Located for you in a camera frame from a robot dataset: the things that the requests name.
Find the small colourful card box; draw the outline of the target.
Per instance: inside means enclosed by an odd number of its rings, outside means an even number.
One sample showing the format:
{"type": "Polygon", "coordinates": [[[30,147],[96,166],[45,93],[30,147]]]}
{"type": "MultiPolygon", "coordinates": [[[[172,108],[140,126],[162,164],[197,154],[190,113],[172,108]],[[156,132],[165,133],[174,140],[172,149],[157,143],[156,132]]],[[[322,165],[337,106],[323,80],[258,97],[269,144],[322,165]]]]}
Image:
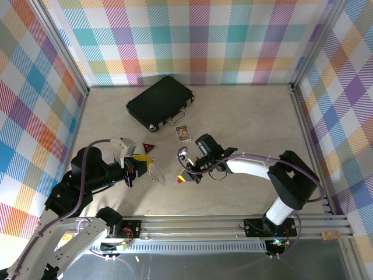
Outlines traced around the small colourful card box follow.
{"type": "Polygon", "coordinates": [[[178,126],[175,128],[175,130],[179,143],[186,143],[191,141],[191,135],[186,125],[178,126]]]}

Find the black briefcase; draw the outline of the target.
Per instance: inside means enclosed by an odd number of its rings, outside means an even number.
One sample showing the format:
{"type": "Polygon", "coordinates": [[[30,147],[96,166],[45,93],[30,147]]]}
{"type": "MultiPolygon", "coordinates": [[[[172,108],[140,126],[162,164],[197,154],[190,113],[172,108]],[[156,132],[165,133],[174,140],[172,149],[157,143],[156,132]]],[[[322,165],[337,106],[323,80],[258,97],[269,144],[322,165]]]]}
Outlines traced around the black briefcase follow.
{"type": "Polygon", "coordinates": [[[184,113],[194,100],[192,90],[171,76],[165,76],[130,100],[126,109],[148,131],[156,132],[166,123],[174,124],[172,119],[184,113]]]}

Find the long aluminium frame rail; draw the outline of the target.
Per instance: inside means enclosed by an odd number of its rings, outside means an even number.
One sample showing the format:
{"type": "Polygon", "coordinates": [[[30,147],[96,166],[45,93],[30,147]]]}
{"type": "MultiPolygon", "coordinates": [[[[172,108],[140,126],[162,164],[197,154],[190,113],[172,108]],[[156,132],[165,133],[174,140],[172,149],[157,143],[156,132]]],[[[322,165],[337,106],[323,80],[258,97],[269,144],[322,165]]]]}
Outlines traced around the long aluminium frame rail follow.
{"type": "MultiPolygon", "coordinates": [[[[138,239],[132,242],[213,242],[213,241],[243,241],[268,240],[272,237],[246,237],[240,229],[239,222],[243,219],[260,218],[258,215],[192,215],[192,216],[124,216],[122,219],[141,220],[141,231],[138,239]]],[[[300,217],[292,216],[297,229],[293,241],[301,239],[323,239],[321,232],[338,230],[340,239],[350,239],[353,230],[344,215],[308,214],[300,217]]],[[[73,233],[74,237],[90,240],[92,243],[107,242],[118,243],[123,238],[110,238],[110,227],[101,219],[88,218],[82,226],[82,218],[66,219],[56,223],[43,233],[62,244],[61,238],[65,233],[73,233]]]]}

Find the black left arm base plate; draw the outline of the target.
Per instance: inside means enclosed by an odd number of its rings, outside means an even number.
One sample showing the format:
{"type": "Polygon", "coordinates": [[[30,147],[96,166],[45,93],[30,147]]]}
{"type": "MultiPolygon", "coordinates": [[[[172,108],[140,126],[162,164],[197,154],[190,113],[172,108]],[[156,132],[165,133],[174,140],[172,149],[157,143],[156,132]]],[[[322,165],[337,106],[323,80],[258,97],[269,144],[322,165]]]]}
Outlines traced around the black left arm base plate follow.
{"type": "Polygon", "coordinates": [[[113,238],[138,239],[141,225],[141,220],[121,219],[110,227],[109,236],[113,238]]]}

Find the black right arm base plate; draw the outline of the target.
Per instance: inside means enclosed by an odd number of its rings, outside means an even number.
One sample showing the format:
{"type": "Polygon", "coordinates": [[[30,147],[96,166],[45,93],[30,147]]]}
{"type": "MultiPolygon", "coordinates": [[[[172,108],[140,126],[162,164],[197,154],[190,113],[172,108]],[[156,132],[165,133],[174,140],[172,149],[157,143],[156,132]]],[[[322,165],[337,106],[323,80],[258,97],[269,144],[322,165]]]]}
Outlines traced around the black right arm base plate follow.
{"type": "Polygon", "coordinates": [[[296,237],[295,221],[287,218],[281,225],[276,226],[264,222],[261,218],[243,219],[239,227],[245,232],[246,237],[296,237]]]}

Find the aluminium side rail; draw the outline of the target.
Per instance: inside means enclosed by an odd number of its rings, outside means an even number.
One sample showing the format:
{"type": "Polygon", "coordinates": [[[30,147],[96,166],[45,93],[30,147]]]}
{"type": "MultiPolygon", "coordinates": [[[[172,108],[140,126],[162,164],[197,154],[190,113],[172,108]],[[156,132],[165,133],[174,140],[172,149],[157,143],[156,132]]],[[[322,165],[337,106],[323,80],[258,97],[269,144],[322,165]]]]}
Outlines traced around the aluminium side rail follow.
{"type": "Polygon", "coordinates": [[[319,177],[320,183],[323,187],[323,197],[322,197],[321,202],[322,202],[322,206],[324,209],[324,213],[335,215],[336,210],[335,210],[333,201],[330,198],[330,193],[329,193],[329,190],[328,190],[328,187],[327,187],[327,184],[326,184],[323,172],[322,172],[321,165],[318,161],[314,143],[312,141],[311,130],[307,124],[305,114],[301,108],[301,103],[298,98],[298,94],[292,84],[288,85],[288,89],[289,89],[290,99],[293,103],[295,113],[296,113],[298,122],[301,127],[301,132],[302,132],[302,135],[305,141],[305,146],[307,148],[307,152],[308,152],[308,156],[311,161],[312,168],[314,170],[314,173],[319,177]]]}

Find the aluminium frame post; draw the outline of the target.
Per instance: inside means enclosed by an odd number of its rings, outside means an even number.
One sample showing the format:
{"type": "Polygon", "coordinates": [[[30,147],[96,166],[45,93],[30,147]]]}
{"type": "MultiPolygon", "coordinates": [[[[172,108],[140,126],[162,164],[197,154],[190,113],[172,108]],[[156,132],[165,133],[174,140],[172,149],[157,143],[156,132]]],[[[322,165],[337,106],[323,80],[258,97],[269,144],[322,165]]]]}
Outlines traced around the aluminium frame post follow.
{"type": "Polygon", "coordinates": [[[47,33],[47,36],[50,38],[58,54],[61,56],[65,66],[70,71],[79,89],[85,94],[85,96],[88,96],[90,91],[89,86],[81,74],[75,60],[73,59],[73,56],[69,52],[68,47],[58,31],[58,28],[55,25],[51,15],[47,11],[44,2],[42,0],[28,0],[28,2],[40,20],[41,25],[47,33]]]}
{"type": "Polygon", "coordinates": [[[300,87],[300,84],[307,76],[312,64],[331,34],[334,25],[346,7],[348,1],[349,0],[328,0],[326,6],[328,6],[329,9],[321,14],[321,17],[319,18],[320,23],[316,24],[315,29],[310,36],[311,43],[308,43],[305,48],[306,53],[304,59],[298,67],[298,70],[295,72],[296,76],[290,83],[293,90],[300,87]]]}

